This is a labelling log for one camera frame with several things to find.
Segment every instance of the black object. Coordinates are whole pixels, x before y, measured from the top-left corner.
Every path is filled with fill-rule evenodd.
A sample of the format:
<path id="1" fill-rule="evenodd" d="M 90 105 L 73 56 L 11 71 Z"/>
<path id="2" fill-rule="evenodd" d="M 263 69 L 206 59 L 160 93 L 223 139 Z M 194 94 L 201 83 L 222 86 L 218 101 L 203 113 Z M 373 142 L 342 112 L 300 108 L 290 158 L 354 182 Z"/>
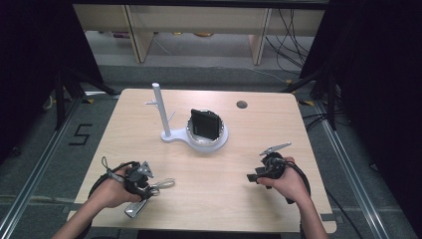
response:
<path id="1" fill-rule="evenodd" d="M 220 117 L 210 111 L 192 109 L 190 112 L 193 134 L 212 140 L 220 136 L 222 126 Z"/>
<path id="2" fill-rule="evenodd" d="M 90 82 L 98 87 L 104 81 L 72 4 L 2 0 L 0 23 L 1 163 L 19 145 L 54 88 L 59 125 L 65 116 L 63 86 L 69 90 L 69 82 Z"/>
<path id="3" fill-rule="evenodd" d="M 94 193 L 94 191 L 107 179 L 112 178 L 114 176 L 122 177 L 124 188 L 126 191 L 137 194 L 141 197 L 141 200 L 148 199 L 152 196 L 152 194 L 149 192 L 150 187 L 148 184 L 148 176 L 152 176 L 151 169 L 149 168 L 148 163 L 145 161 L 143 164 L 140 164 L 137 161 L 130 161 L 123 163 L 116 167 L 115 169 L 110 169 L 106 166 L 105 157 L 103 157 L 103 163 L 105 162 L 105 168 L 106 173 L 103 174 L 97 181 L 94 183 L 93 187 L 90 190 L 90 193 L 88 194 L 88 198 L 91 197 L 91 195 Z M 129 170 L 126 171 L 124 176 L 116 175 L 114 174 L 118 170 L 120 170 L 123 167 L 131 166 Z M 77 239 L 83 239 L 85 238 L 88 233 L 90 232 L 90 229 L 92 227 L 93 222 L 91 222 L 84 231 L 77 237 Z"/>
<path id="4" fill-rule="evenodd" d="M 313 43 L 310 56 L 301 72 L 301 80 L 281 91 L 282 93 L 291 93 L 309 82 L 315 81 L 311 96 L 313 99 L 320 100 L 327 93 L 327 119 L 333 130 L 335 130 L 336 81 L 343 76 L 344 67 L 348 64 L 353 52 L 356 35 L 363 24 L 364 17 L 369 13 L 366 6 L 367 0 L 352 2 L 358 2 L 358 4 L 354 4 L 349 9 L 328 8 L 325 11 L 316 33 L 316 41 Z"/>
<path id="5" fill-rule="evenodd" d="M 286 166 L 289 166 L 301 176 L 302 180 L 304 181 L 305 187 L 308 190 L 308 193 L 311 195 L 311 186 L 307 176 L 301 171 L 300 168 L 298 168 L 298 166 L 294 162 L 285 160 L 282 155 L 278 152 L 269 153 L 261 161 L 264 163 L 264 166 L 255 168 L 257 174 L 247 174 L 247 177 L 250 182 L 257 182 L 257 179 L 260 177 L 278 179 L 285 172 Z M 295 201 L 292 199 L 286 198 L 286 200 L 289 204 L 295 203 Z"/>
<path id="6" fill-rule="evenodd" d="M 370 8 L 341 101 L 353 128 L 418 238 L 422 238 L 422 2 Z"/>

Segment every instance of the white base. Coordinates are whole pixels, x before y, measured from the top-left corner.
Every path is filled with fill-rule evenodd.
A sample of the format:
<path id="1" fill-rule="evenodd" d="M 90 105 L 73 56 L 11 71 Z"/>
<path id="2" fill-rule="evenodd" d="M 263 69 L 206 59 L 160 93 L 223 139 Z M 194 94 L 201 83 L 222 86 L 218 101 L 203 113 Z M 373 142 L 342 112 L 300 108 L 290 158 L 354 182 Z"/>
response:
<path id="1" fill-rule="evenodd" d="M 165 131 L 161 133 L 161 139 L 164 142 L 184 141 L 196 151 L 207 153 L 214 152 L 220 149 L 229 138 L 229 131 L 227 130 L 226 126 L 224 126 L 223 133 L 221 133 L 221 136 L 216 139 L 215 143 L 204 143 L 203 145 L 200 145 L 198 141 L 195 141 L 193 138 L 187 135 L 188 132 L 186 130 L 186 127 L 179 129 L 171 129 L 170 132 L 170 136 L 166 136 Z"/>

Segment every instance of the cable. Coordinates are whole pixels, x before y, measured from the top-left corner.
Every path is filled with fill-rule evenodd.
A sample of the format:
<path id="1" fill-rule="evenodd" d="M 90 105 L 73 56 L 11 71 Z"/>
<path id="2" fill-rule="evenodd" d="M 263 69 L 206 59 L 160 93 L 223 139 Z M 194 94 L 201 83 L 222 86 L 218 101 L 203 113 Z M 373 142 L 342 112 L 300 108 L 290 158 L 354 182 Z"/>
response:
<path id="1" fill-rule="evenodd" d="M 325 192 L 326 194 L 328 194 L 328 196 L 332 199 L 332 201 L 338 206 L 338 208 L 340 209 L 340 211 L 342 212 L 342 214 L 345 216 L 345 218 L 347 218 L 348 222 L 350 222 L 350 225 L 353 227 L 354 231 L 356 232 L 357 236 L 361 239 L 363 239 L 362 235 L 360 234 L 359 230 L 357 229 L 356 225 L 354 225 L 354 223 L 351 221 L 350 217 L 347 215 L 347 213 L 344 211 L 344 209 L 340 206 L 340 204 L 338 203 L 338 201 L 334 198 L 334 196 L 332 196 L 332 194 L 328 191 L 328 189 L 326 189 L 325 187 Z"/>
<path id="2" fill-rule="evenodd" d="M 336 110 L 334 112 L 334 116 L 335 117 L 345 117 L 346 114 L 343 113 L 341 110 Z M 309 118 L 313 118 L 313 117 L 318 117 L 318 118 L 314 119 L 313 121 L 311 121 L 310 123 L 308 123 L 305 126 L 305 129 L 307 131 L 311 130 L 314 126 L 316 126 L 318 123 L 322 122 L 323 120 L 326 120 L 327 119 L 327 113 L 310 115 L 310 116 L 302 117 L 302 119 L 304 120 L 304 119 L 309 119 Z M 336 122 L 340 123 L 341 125 L 350 126 L 350 124 L 345 124 L 345 123 L 339 122 L 338 120 Z"/>
<path id="3" fill-rule="evenodd" d="M 53 106 L 53 97 L 49 96 L 48 101 L 43 104 L 43 110 L 47 111 L 47 110 L 51 109 L 52 106 Z"/>
<path id="4" fill-rule="evenodd" d="M 152 40 L 158 45 L 158 47 L 161 48 L 162 51 L 164 51 L 165 53 L 167 53 L 168 55 L 172 56 L 173 54 L 171 54 L 169 51 L 167 51 L 167 49 L 165 49 L 157 40 L 155 40 L 155 38 L 152 38 Z"/>
<path id="5" fill-rule="evenodd" d="M 280 61 L 279 61 L 279 56 L 282 56 L 282 57 L 284 57 L 286 60 L 288 60 L 288 61 L 290 61 L 291 63 L 293 63 L 293 64 L 295 64 L 296 66 L 298 66 L 299 68 L 301 68 L 302 67 L 302 65 L 300 65 L 298 62 L 296 62 L 295 60 L 293 60 L 292 58 L 290 58 L 289 56 L 287 56 L 286 54 L 284 54 L 284 53 L 282 53 L 282 52 L 280 52 L 280 48 L 279 49 L 277 49 L 272 43 L 271 43 L 271 41 L 268 39 L 268 37 L 266 37 L 266 40 L 267 40 L 267 42 L 270 44 L 270 46 L 273 48 L 273 50 L 276 52 L 276 54 L 277 54 L 277 57 L 276 57 L 276 60 L 277 60 L 277 65 L 279 66 L 279 68 L 282 70 L 282 71 L 284 71 L 284 72 L 287 72 L 287 73 L 290 73 L 290 74 L 294 74 L 294 75 L 299 75 L 298 73 L 295 73 L 295 72 L 291 72 L 291 71 L 288 71 L 288 70 L 286 70 L 286 69 L 284 69 L 281 65 L 280 65 Z"/>
<path id="6" fill-rule="evenodd" d="M 291 22 L 290 22 L 290 24 L 289 24 L 289 27 L 288 27 L 288 25 L 287 25 L 287 23 L 286 23 L 286 21 L 285 21 L 285 19 L 284 19 L 284 17 L 283 17 L 283 14 L 282 14 L 282 11 L 281 11 L 281 9 L 279 9 L 279 14 L 280 14 L 280 17 L 281 17 L 281 19 L 282 19 L 282 21 L 283 21 L 283 24 L 285 25 L 285 28 L 286 28 L 286 32 L 287 32 L 287 34 L 286 34 L 286 36 L 285 36 L 285 39 L 283 40 L 283 42 L 281 42 L 281 44 L 287 49 L 287 50 L 289 50 L 289 51 L 291 51 L 291 52 L 294 52 L 294 53 L 297 53 L 298 54 L 298 56 L 299 56 L 299 59 L 301 59 L 301 62 L 302 62 L 302 64 L 305 62 L 305 59 L 304 59 L 304 56 L 306 57 L 306 55 L 304 55 L 304 54 L 302 54 L 302 52 L 301 52 L 301 50 L 299 49 L 299 48 L 302 48 L 305 52 L 308 52 L 308 50 L 306 50 L 299 42 L 298 42 L 298 40 L 296 39 L 296 32 L 295 32 L 295 23 L 294 23 L 294 17 L 295 17 L 295 10 L 294 9 L 291 9 Z M 290 37 L 290 39 L 292 40 L 292 43 L 294 44 L 294 46 L 295 46 L 295 48 L 296 48 L 296 50 L 294 51 L 294 50 L 292 50 L 292 49 L 290 49 L 290 48 L 288 48 L 288 47 L 286 47 L 285 45 L 284 45 L 284 42 L 286 41 L 286 38 L 287 37 Z"/>
<path id="7" fill-rule="evenodd" d="M 117 235 L 115 236 L 115 238 L 120 238 L 120 233 L 121 233 L 121 229 L 120 228 L 118 228 L 118 230 L 117 230 Z"/>
<path id="8" fill-rule="evenodd" d="M 282 79 L 278 78 L 277 76 L 275 76 L 275 75 L 273 75 L 273 74 L 263 73 L 263 72 L 260 72 L 260 71 L 257 71 L 257 70 L 255 70 L 255 69 L 251 69 L 251 68 L 247 68 L 247 69 L 248 69 L 248 70 L 250 70 L 250 71 L 252 71 L 252 72 L 256 72 L 256 73 L 258 73 L 258 74 L 262 74 L 262 75 L 269 76 L 269 77 L 274 77 L 274 78 L 276 78 L 277 80 L 279 80 L 279 81 L 281 81 L 281 82 L 283 82 L 283 83 L 287 83 L 287 81 L 286 81 L 286 80 L 282 80 Z"/>

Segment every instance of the gray floor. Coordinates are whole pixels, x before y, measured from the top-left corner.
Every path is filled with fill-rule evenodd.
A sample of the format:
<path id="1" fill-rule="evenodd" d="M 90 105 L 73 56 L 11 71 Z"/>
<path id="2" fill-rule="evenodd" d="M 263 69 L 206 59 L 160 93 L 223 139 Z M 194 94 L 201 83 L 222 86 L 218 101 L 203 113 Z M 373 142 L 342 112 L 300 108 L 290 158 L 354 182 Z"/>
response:
<path id="1" fill-rule="evenodd" d="M 210 86 L 211 90 L 277 92 L 287 85 L 287 80 L 298 79 L 297 75 L 282 71 L 280 66 L 287 71 L 300 70 L 286 60 L 277 59 L 269 44 L 266 44 L 261 65 L 254 66 L 247 36 L 216 34 L 200 38 L 188 33 L 158 33 L 154 37 L 146 61 L 142 64 L 135 61 L 127 39 L 116 39 L 111 33 L 98 32 L 87 32 L 87 38 L 105 82 L 118 90 L 144 88 L 150 86 L 153 81 L 164 83 L 168 88 L 201 89 L 212 75 L 215 79 L 214 85 Z M 275 37 L 271 36 L 269 39 L 279 45 Z M 312 40 L 313 38 L 298 38 L 305 48 L 310 47 Z M 287 54 L 299 60 L 297 55 L 290 52 Z M 225 79 L 233 76 L 238 77 L 239 82 L 228 85 Z M 297 90 L 295 96 L 299 101 L 310 100 L 311 88 L 312 84 L 309 84 Z M 65 223 L 116 101 L 104 97 L 95 99 L 91 104 L 78 106 L 11 238 L 48 238 Z M 313 106 L 300 105 L 300 110 L 303 116 L 317 113 L 316 107 Z M 312 120 L 304 119 L 304 124 Z M 345 117 L 337 117 L 336 120 L 338 136 L 390 238 L 417 238 L 380 175 L 368 167 L 370 158 L 354 133 L 352 125 L 349 125 Z M 81 140 L 74 137 L 81 123 L 93 124 L 82 131 L 90 135 L 89 141 L 84 146 L 70 146 L 70 142 Z M 10 156 L 0 166 L 0 215 L 5 216 L 14 197 L 24 187 L 53 134 L 54 126 L 55 109 L 52 108 L 39 115 L 32 130 L 20 143 L 22 154 Z M 321 123 L 309 131 L 309 137 L 326 189 L 346 211 L 363 238 L 377 238 L 362 213 L 362 208 Z M 337 219 L 337 231 L 330 235 L 330 238 L 357 238 L 339 207 L 332 200 L 330 203 Z M 93 228 L 90 237 L 99 235 L 136 238 L 137 231 Z M 144 232 L 142 238 L 172 236 L 174 235 Z M 282 236 L 300 238 L 296 233 Z M 253 236 L 238 235 L 237 238 Z"/>

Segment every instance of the white stand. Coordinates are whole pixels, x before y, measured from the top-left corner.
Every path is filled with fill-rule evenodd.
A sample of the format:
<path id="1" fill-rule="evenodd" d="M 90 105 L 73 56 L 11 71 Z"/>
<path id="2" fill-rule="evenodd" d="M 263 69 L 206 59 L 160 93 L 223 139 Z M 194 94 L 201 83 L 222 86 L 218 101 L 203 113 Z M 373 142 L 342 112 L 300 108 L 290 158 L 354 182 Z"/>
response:
<path id="1" fill-rule="evenodd" d="M 214 152 L 220 149 L 229 138 L 229 131 L 227 127 L 223 124 L 223 129 L 220 133 L 220 136 L 211 140 L 209 138 L 200 137 L 197 135 L 192 135 L 190 127 L 190 120 L 187 122 L 186 127 L 179 129 L 170 129 L 168 124 L 167 114 L 165 112 L 164 101 L 162 100 L 161 89 L 159 83 L 153 83 L 152 88 L 155 94 L 155 101 L 146 103 L 147 105 L 156 105 L 161 116 L 162 125 L 164 131 L 161 133 L 161 139 L 164 142 L 173 142 L 173 141 L 183 141 L 187 143 L 190 147 L 199 152 Z"/>

